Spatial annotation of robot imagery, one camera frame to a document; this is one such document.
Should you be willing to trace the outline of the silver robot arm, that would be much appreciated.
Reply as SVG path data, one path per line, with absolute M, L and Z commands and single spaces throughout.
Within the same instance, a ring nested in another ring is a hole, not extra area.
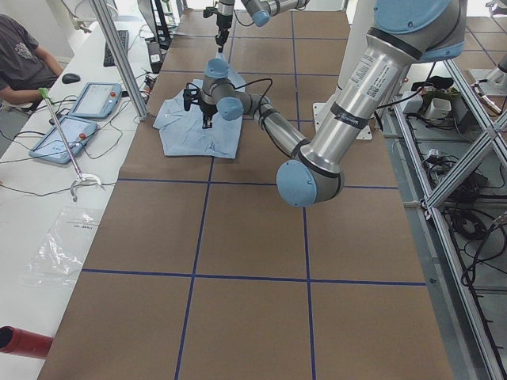
M 250 15 L 252 22 L 257 27 L 267 24 L 272 17 L 289 10 L 303 10 L 309 1 L 305 0 L 246 0 L 242 4 Z M 214 6 L 207 7 L 203 11 L 204 18 L 216 15 L 218 32 L 215 35 L 215 42 L 218 46 L 218 53 L 223 52 L 227 42 L 229 31 L 232 27 L 235 0 L 215 1 Z
M 201 89 L 184 91 L 185 108 L 199 105 L 204 127 L 215 114 L 225 120 L 252 116 L 263 127 L 290 158 L 278 169 L 276 186 L 294 207 L 331 200 L 341 191 L 342 158 L 406 68 L 452 59 L 463 50 L 465 1 L 377 1 L 372 11 L 367 46 L 313 139 L 296 130 L 267 96 L 237 90 L 221 59 L 208 61 Z

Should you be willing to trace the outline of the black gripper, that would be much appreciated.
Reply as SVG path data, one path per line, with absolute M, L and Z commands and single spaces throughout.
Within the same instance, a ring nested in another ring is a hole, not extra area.
M 211 129 L 213 127 L 212 117 L 217 113 L 217 107 L 215 104 L 209 104 L 205 101 L 199 103 L 200 110 L 203 113 L 203 124 L 204 130 Z
M 218 27 L 218 34 L 215 36 L 215 42 L 218 47 L 218 53 L 223 53 L 225 43 L 227 42 L 227 35 L 232 26 L 232 15 L 218 13 L 216 25 Z

